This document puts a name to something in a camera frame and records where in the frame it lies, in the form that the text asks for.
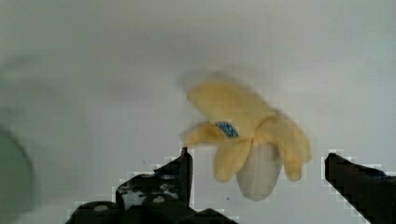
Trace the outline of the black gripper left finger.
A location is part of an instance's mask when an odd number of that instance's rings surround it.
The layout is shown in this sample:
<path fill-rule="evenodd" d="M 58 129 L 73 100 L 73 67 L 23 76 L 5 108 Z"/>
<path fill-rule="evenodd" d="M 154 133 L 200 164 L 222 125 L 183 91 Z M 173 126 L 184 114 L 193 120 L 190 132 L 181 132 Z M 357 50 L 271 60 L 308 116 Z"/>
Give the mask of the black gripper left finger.
<path fill-rule="evenodd" d="M 138 206 L 150 196 L 171 196 L 185 204 L 190 203 L 193 159 L 187 147 L 180 155 L 154 169 L 152 174 L 136 175 L 116 189 L 116 204 L 124 210 Z"/>

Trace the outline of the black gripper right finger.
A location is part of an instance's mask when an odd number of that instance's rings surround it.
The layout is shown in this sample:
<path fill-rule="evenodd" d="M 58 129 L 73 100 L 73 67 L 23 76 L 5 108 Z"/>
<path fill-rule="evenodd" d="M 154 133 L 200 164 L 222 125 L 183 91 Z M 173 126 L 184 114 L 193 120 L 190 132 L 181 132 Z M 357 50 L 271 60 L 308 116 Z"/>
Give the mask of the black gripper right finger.
<path fill-rule="evenodd" d="M 330 153 L 325 179 L 370 224 L 395 224 L 395 177 Z"/>

